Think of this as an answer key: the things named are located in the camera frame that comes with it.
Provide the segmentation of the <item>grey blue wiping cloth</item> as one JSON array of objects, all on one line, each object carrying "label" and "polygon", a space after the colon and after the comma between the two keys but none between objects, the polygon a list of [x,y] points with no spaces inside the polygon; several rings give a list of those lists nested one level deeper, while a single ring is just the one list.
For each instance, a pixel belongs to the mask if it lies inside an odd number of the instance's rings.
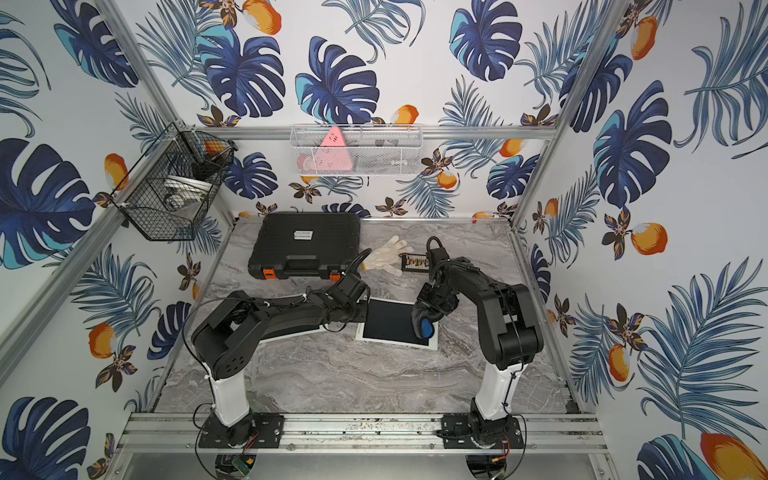
[{"label": "grey blue wiping cloth", "polygon": [[435,324],[443,314],[426,303],[417,302],[411,310],[414,335],[420,340],[430,340],[435,334]]}]

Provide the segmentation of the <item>white drawing tablet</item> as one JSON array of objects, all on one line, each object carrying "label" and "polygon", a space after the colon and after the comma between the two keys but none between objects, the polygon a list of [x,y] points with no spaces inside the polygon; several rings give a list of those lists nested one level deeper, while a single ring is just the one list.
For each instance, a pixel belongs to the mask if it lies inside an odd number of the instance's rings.
[{"label": "white drawing tablet", "polygon": [[296,328],[291,328],[287,330],[266,334],[260,340],[260,342],[267,343],[267,342],[273,342],[277,340],[284,340],[284,339],[295,338],[295,337],[300,337],[300,336],[314,334],[314,333],[324,333],[324,332],[325,332],[325,329],[321,326],[296,327]]},{"label": "white drawing tablet", "polygon": [[411,313],[413,304],[373,298],[368,304],[365,323],[357,326],[355,339],[381,344],[437,350],[438,328],[430,339],[420,339],[414,333]]}]

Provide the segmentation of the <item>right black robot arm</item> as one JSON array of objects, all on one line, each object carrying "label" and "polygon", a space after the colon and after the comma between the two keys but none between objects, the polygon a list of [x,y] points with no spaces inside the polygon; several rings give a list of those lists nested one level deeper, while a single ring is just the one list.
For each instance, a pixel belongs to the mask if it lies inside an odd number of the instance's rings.
[{"label": "right black robot arm", "polygon": [[481,271],[465,257],[452,258],[440,239],[426,242],[429,280],[411,310],[414,333],[430,339],[436,324],[465,297],[476,308],[478,343],[486,361],[482,382],[470,402],[467,437],[481,448],[521,448],[524,434],[511,410],[514,390],[544,347],[532,293]]}]

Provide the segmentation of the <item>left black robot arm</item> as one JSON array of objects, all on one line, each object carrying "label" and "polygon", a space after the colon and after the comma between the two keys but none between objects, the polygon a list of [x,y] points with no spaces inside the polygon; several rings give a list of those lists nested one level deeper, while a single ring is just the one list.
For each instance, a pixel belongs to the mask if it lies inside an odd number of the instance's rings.
[{"label": "left black robot arm", "polygon": [[207,374],[213,413],[203,427],[230,447],[243,447],[256,435],[243,370],[267,336],[304,327],[328,328],[367,320],[370,288],[358,268],[372,253],[359,253],[339,279],[325,289],[273,299],[242,290],[225,297],[191,335],[194,355]]}]

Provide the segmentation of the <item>black screwdriver bit box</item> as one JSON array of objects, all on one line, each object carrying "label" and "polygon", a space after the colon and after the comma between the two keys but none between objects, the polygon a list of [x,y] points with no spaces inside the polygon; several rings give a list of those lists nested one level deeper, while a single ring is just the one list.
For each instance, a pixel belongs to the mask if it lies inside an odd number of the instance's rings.
[{"label": "black screwdriver bit box", "polygon": [[412,273],[429,273],[429,259],[426,254],[405,253],[400,255],[401,270]]}]

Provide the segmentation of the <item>white knit work glove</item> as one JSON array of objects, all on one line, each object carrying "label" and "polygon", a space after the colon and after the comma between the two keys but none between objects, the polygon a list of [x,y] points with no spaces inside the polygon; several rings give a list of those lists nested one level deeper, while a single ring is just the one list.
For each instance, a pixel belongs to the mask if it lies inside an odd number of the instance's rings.
[{"label": "white knit work glove", "polygon": [[400,257],[413,253],[413,247],[398,235],[393,235],[385,244],[374,249],[362,262],[362,269],[380,270],[395,277],[401,277]]}]

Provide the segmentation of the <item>black plastic tool case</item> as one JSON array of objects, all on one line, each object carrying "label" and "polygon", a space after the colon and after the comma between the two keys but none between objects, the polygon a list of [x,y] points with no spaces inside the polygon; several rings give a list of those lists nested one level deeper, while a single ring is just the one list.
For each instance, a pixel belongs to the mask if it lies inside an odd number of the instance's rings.
[{"label": "black plastic tool case", "polygon": [[359,253],[361,219],[353,213],[273,213],[263,218],[248,272],[260,280],[337,280]]}]

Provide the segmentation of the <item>pink triangular paper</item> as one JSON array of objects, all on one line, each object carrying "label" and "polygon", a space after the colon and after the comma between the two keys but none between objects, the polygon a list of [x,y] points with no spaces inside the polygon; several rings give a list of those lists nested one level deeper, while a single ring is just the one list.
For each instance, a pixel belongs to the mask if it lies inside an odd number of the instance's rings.
[{"label": "pink triangular paper", "polygon": [[348,172],[354,168],[354,161],[340,127],[333,126],[321,145],[305,161],[304,168],[309,172]]}]

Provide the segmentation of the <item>silver object in basket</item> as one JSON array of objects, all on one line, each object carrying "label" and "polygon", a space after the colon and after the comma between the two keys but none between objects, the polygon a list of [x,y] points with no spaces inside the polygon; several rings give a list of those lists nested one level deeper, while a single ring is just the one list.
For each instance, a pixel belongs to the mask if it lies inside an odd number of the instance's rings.
[{"label": "silver object in basket", "polygon": [[162,202],[171,212],[179,212],[191,207],[199,208],[212,189],[210,183],[176,176],[167,177],[163,186],[165,193],[162,196]]}]

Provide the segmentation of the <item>clear mesh wall shelf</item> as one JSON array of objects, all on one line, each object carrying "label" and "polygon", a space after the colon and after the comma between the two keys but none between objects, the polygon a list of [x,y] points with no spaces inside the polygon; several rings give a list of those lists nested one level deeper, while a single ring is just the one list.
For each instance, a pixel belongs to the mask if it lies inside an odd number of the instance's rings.
[{"label": "clear mesh wall shelf", "polygon": [[[348,172],[309,172],[304,163],[317,149],[333,126],[341,128],[354,161]],[[295,125],[290,133],[290,145],[297,152],[296,165],[300,174],[314,176],[398,176],[420,171],[423,131],[419,125]]]}]

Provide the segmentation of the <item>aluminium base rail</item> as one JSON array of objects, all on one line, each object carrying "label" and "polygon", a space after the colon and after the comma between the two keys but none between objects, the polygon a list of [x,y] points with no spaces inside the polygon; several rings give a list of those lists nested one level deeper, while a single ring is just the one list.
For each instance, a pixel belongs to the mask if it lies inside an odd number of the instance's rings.
[{"label": "aluminium base rail", "polygon": [[[280,454],[605,454],[593,415],[523,414],[488,440],[470,436],[464,414],[262,414],[244,451]],[[117,447],[136,453],[232,453],[223,434],[189,414],[135,414]]]}]

